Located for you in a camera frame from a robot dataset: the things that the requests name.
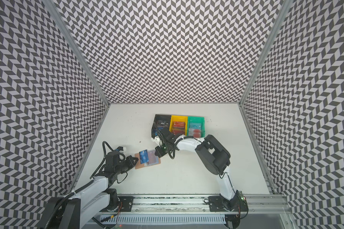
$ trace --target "card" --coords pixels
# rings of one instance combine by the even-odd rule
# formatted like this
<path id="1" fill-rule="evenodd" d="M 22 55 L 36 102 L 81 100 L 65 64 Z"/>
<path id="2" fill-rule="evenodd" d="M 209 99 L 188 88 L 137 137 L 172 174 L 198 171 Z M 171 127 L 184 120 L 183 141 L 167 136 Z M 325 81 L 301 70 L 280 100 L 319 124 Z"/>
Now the card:
<path id="1" fill-rule="evenodd" d="M 141 164 L 147 163 L 149 161 L 147 150 L 143 150 L 143 151 L 139 152 L 139 155 L 140 155 L 140 163 Z"/>

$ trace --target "cable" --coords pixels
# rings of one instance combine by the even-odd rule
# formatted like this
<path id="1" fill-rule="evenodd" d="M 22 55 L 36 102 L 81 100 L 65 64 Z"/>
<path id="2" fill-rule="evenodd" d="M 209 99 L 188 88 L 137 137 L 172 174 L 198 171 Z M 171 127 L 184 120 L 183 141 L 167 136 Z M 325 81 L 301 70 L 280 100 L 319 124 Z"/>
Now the cable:
<path id="1" fill-rule="evenodd" d="M 221 177 L 219 174 L 218 174 L 218 176 L 220 177 L 220 179 L 223 179 L 223 177 L 224 177 L 225 174 L 228 176 L 228 173 L 227 173 L 227 172 L 224 172 L 222 177 Z M 231 182 L 231 179 L 229 178 L 229 176 L 228 176 L 228 180 L 229 180 L 229 182 L 230 182 L 230 184 L 231 184 L 231 187 L 233 188 L 233 185 L 232 185 L 232 182 Z"/>
<path id="2" fill-rule="evenodd" d="M 52 213 L 50 214 L 50 217 L 48 218 L 46 225 L 44 227 L 44 229 L 48 229 L 48 226 L 50 225 L 50 222 L 52 220 L 52 218 L 54 217 L 55 213 L 57 212 L 57 210 L 62 206 L 62 204 L 69 199 L 70 197 L 72 197 L 73 195 L 75 195 L 75 193 L 80 192 L 81 190 L 87 188 L 88 186 L 90 186 L 92 183 L 94 182 L 94 179 L 89 181 L 86 185 L 78 188 L 77 190 L 75 190 L 75 192 L 72 192 L 70 194 L 68 194 L 67 196 L 65 196 L 63 199 L 60 200 L 60 202 L 58 204 L 56 204 L 55 208 L 53 209 Z"/>
<path id="3" fill-rule="evenodd" d="M 159 137 L 159 140 L 162 141 L 162 144 L 159 143 L 159 145 L 160 146 L 165 145 L 167 147 L 167 141 L 164 139 L 162 132 L 158 129 L 156 122 L 153 122 L 153 126 L 157 131 L 157 135 Z"/>
<path id="4" fill-rule="evenodd" d="M 180 141 L 184 140 L 184 139 L 194 139 L 194 137 L 193 137 L 193 136 L 185 136 L 185 137 L 180 138 L 179 140 L 177 140 L 177 141 L 174 143 L 172 155 L 170 155 L 170 157 L 171 157 L 172 159 L 174 159 L 174 156 L 175 156 L 175 153 L 176 153 L 177 144 L 178 144 Z"/>
<path id="5" fill-rule="evenodd" d="M 246 204 L 247 206 L 247 212 L 246 212 L 246 215 L 244 217 L 241 218 L 241 214 L 239 214 L 239 217 L 240 219 L 244 219 L 247 215 L 248 215 L 248 205 Z"/>
<path id="6" fill-rule="evenodd" d="M 102 147 L 103 147 L 103 159 L 102 159 L 102 162 L 99 164 L 99 166 L 96 168 L 96 170 L 92 173 L 92 176 L 89 179 L 92 179 L 94 177 L 94 175 L 98 172 L 99 168 L 101 168 L 101 166 L 105 162 L 105 155 L 106 155 L 106 153 L 105 153 L 105 144 L 108 146 L 108 148 L 110 148 L 111 151 L 114 151 L 106 141 L 102 142 Z"/>
<path id="7" fill-rule="evenodd" d="M 112 229 L 111 227 L 107 227 L 103 225 L 101 222 L 99 222 L 96 218 L 92 217 L 92 220 L 96 222 L 99 226 L 103 227 L 103 229 Z"/>
<path id="8" fill-rule="evenodd" d="M 111 215 L 111 216 L 109 216 L 109 217 L 106 217 L 106 218 L 102 219 L 102 220 L 101 220 L 101 223 L 103 223 L 103 222 L 105 222 L 105 221 L 108 221 L 108 220 L 110 220 L 110 219 L 116 217 L 117 215 L 118 215 L 118 212 L 117 212 L 116 214 L 113 214 L 113 215 Z"/>
<path id="9" fill-rule="evenodd" d="M 127 178 L 127 172 L 126 172 L 126 176 L 125 176 L 125 178 L 124 178 L 124 179 L 123 179 L 121 182 L 123 182 L 123 181 L 124 181 L 126 178 Z M 119 181 L 118 181 L 118 179 L 116 179 L 116 181 L 117 181 L 117 183 L 118 183 L 118 184 L 120 184 L 120 183 L 121 183 L 121 182 L 119 182 Z"/>
<path id="10" fill-rule="evenodd" d="M 118 208 L 118 212 L 117 212 L 116 224 L 117 224 L 118 216 L 120 214 L 120 210 L 121 210 L 122 207 L 123 207 L 123 203 L 121 202 L 121 207 Z"/>

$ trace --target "black mounting bracket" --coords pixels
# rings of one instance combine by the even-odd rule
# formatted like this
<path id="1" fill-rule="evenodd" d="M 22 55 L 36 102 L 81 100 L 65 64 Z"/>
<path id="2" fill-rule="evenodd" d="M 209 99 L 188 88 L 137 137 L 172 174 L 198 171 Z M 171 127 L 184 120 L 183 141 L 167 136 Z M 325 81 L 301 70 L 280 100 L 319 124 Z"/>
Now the black mounting bracket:
<path id="1" fill-rule="evenodd" d="M 221 196 L 209 196 L 209 209 L 211 212 L 219 212 L 219 211 L 228 211 L 224 206 L 223 202 L 225 199 Z M 246 212 L 248 210 L 248 207 L 246 204 L 241 204 L 240 206 L 241 212 Z M 239 206 L 236 204 L 231 211 L 239 211 Z"/>
<path id="2" fill-rule="evenodd" d="M 119 196 L 118 198 L 120 199 L 120 205 L 122 204 L 120 211 L 131 212 L 134 197 L 133 196 Z"/>
<path id="3" fill-rule="evenodd" d="M 235 229 L 239 227 L 239 223 L 241 222 L 239 215 L 225 215 L 224 218 L 226 220 L 224 224 L 226 228 Z"/>

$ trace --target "plastic bin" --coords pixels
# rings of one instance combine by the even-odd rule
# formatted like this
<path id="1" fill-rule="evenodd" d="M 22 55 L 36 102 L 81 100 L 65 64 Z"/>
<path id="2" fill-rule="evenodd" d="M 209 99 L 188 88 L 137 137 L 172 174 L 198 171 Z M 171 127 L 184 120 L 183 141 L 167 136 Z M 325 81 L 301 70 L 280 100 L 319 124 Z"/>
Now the plastic bin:
<path id="1" fill-rule="evenodd" d="M 154 121 L 157 123 L 158 121 L 166 121 L 168 122 L 168 126 L 170 126 L 171 116 L 170 115 L 156 115 L 154 117 Z M 156 136 L 156 129 L 154 128 L 153 124 L 151 126 L 151 137 L 154 138 Z"/>
<path id="2" fill-rule="evenodd" d="M 189 126 L 190 122 L 201 123 L 201 137 L 205 137 L 205 119 L 204 119 L 204 117 L 189 116 L 187 118 L 187 133 L 188 133 L 188 126 Z"/>
<path id="3" fill-rule="evenodd" d="M 170 132 L 172 132 L 173 129 L 173 122 L 185 122 L 185 135 L 187 135 L 187 116 L 176 116 L 172 115 L 171 116 L 171 123 L 170 123 Z"/>

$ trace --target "black and white pattern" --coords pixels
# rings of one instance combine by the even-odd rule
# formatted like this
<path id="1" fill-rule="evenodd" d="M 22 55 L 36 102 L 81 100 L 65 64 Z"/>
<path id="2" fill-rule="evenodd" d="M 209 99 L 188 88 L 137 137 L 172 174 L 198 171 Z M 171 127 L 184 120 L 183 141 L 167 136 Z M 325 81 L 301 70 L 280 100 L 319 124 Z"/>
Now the black and white pattern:
<path id="1" fill-rule="evenodd" d="M 111 103 L 238 102 L 282 0 L 54 0 Z"/>
<path id="2" fill-rule="evenodd" d="M 0 228 L 66 192 L 104 110 L 40 0 L 0 0 Z"/>
<path id="3" fill-rule="evenodd" d="M 244 104 L 301 228 L 344 228 L 344 0 L 296 0 Z"/>

